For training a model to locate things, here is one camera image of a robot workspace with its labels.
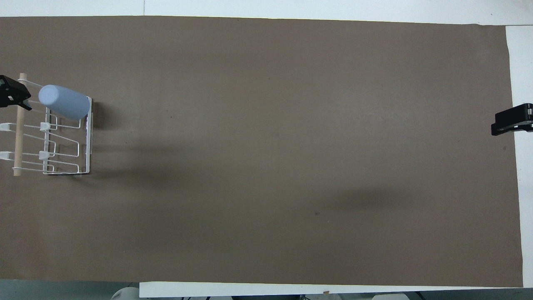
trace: light blue bottle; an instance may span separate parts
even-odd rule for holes
[[[39,91],[39,101],[53,112],[72,120],[79,120],[89,113],[87,96],[58,85],[45,85]]]

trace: white wire rack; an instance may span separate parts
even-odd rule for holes
[[[42,88],[43,86],[37,83],[33,83],[30,81],[27,81],[25,79],[19,79],[19,82],[24,83],[26,86],[33,86],[35,88]],[[44,116],[44,122],[41,122],[40,125],[28,125],[24,124],[24,128],[32,128],[33,130],[37,130],[41,132],[42,136],[36,136],[36,135],[30,135],[28,133],[24,133],[23,135],[25,137],[29,137],[32,139],[42,140],[44,142],[44,148],[42,151],[39,151],[38,153],[27,153],[22,152],[22,164],[23,166],[13,167],[13,170],[26,170],[26,171],[37,171],[42,172],[43,174],[47,175],[75,175],[75,174],[86,174],[90,171],[91,166],[91,143],[92,143],[92,99],[91,97],[87,97],[89,99],[89,112],[86,117],[79,120],[78,126],[70,126],[70,125],[64,125],[59,123],[59,118],[57,115],[53,114],[49,108],[44,107],[43,110],[37,110],[32,109],[31,113],[40,113]],[[32,104],[41,105],[42,104],[38,101],[29,101]],[[16,130],[17,124],[15,123],[0,123],[0,131],[11,131],[11,132],[17,132]],[[58,134],[61,129],[69,129],[69,130],[83,130],[85,140],[82,142],[65,137],[63,135]],[[59,145],[62,144],[62,142],[67,142],[72,145],[76,145],[76,153],[75,154],[68,154],[68,153],[61,153],[59,152]],[[69,159],[75,159],[77,157],[80,157],[81,155],[85,156],[85,164],[79,164],[75,162],[69,162]],[[15,161],[16,153],[14,151],[0,151],[0,160],[7,160],[7,161]],[[69,171],[61,171],[58,169],[65,168]]]

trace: white table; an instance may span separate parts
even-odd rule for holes
[[[0,17],[175,15],[507,25],[513,105],[533,102],[533,0],[4,0]],[[523,285],[533,287],[533,133],[515,133]],[[371,293],[481,287],[142,282],[141,297]]]

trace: dish rack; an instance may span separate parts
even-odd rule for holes
[[[28,81],[25,74],[21,73],[18,82],[26,87],[42,88],[43,86]],[[13,161],[13,174],[20,175],[21,171],[37,171],[46,175],[76,175],[87,174],[91,166],[92,154],[92,133],[93,133],[93,113],[92,98],[89,99],[90,108],[88,114],[79,120],[78,125],[61,124],[61,118],[53,113],[48,107],[39,101],[29,100],[28,102],[36,107],[43,107],[42,110],[33,108],[28,113],[38,113],[43,117],[40,124],[25,124],[22,107],[17,107],[17,123],[0,123],[0,131],[15,133],[14,151],[0,151],[0,160]],[[74,139],[61,133],[63,130],[74,132],[79,138]],[[38,152],[24,152],[23,139],[30,138],[41,140],[43,150]],[[76,148],[75,151],[60,151],[61,145],[68,144],[68,147]]]

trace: brown paper backdrop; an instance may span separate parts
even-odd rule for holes
[[[504,27],[0,30],[2,74],[96,101],[90,175],[14,178],[0,162],[2,278],[522,286],[513,135],[490,135],[512,106]]]

